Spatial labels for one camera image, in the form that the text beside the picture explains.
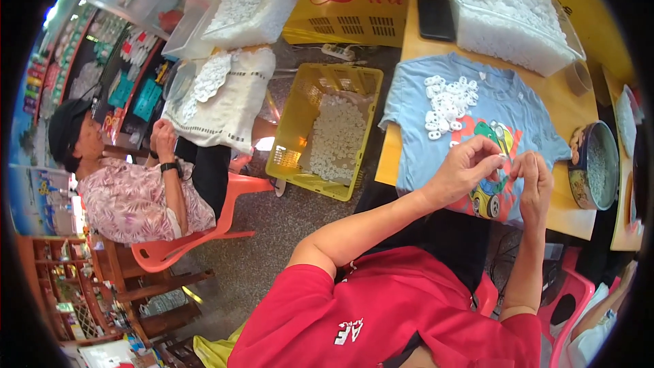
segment poster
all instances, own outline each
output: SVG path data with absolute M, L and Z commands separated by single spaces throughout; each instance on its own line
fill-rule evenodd
M 21 89 L 26 88 L 25 75 Z M 70 234 L 71 216 L 66 208 L 69 175 L 58 169 L 47 142 L 48 120 L 35 123 L 34 110 L 25 108 L 30 94 L 19 93 L 9 139 L 9 205 L 14 228 L 20 234 L 53 236 Z

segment yellow plastic crate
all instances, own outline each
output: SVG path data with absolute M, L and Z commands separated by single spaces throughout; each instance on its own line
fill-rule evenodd
M 346 64 L 300 65 L 277 127 L 275 143 L 266 164 L 266 173 L 334 199 L 344 202 L 350 200 L 352 192 L 361 183 L 362 175 L 359 169 L 375 117 L 383 77 L 384 73 L 375 68 Z M 313 128 L 313 122 L 320 115 L 318 107 L 323 94 L 328 91 L 351 91 L 361 96 L 372 97 L 372 102 L 368 104 L 368 121 L 363 143 L 356 153 L 354 175 L 349 186 L 326 181 L 315 174 L 304 174 L 298 164 L 307 146 L 307 138 Z

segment red t-shirt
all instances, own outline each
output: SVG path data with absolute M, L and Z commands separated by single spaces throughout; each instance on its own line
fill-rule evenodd
M 537 367 L 540 321 L 470 311 L 470 292 L 426 251 L 403 247 L 351 263 L 343 282 L 288 267 L 245 324 L 230 368 L 376 367 L 418 332 L 439 368 Z

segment light blue t-shirt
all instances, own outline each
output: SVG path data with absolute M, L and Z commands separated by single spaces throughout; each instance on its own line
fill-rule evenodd
M 479 99 L 476 106 L 468 107 L 471 116 L 457 119 L 462 130 L 430 140 L 424 125 L 432 106 L 424 80 L 435 75 L 445 78 L 447 83 L 462 76 L 468 82 L 477 81 Z M 550 170 L 557 160 L 572 157 L 543 102 L 515 71 L 499 70 L 456 53 L 407 60 L 396 66 L 379 127 L 385 130 L 389 122 L 401 127 L 402 155 L 396 184 L 401 195 L 419 189 L 436 174 L 451 141 L 463 142 L 477 134 L 493 139 L 510 157 L 500 170 L 500 182 L 483 180 L 448 209 L 506 224 L 522 224 L 518 198 L 525 183 L 522 179 L 508 182 L 515 157 L 527 150 L 538 151 Z

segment pink floral shirt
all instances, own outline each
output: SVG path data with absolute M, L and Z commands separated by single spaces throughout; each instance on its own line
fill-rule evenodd
M 181 237 L 175 213 L 166 206 L 166 189 L 159 165 L 152 168 L 115 158 L 77 184 L 89 224 L 119 243 L 171 241 Z M 193 165 L 180 160 L 184 172 L 188 232 L 216 226 L 213 209 L 193 187 Z

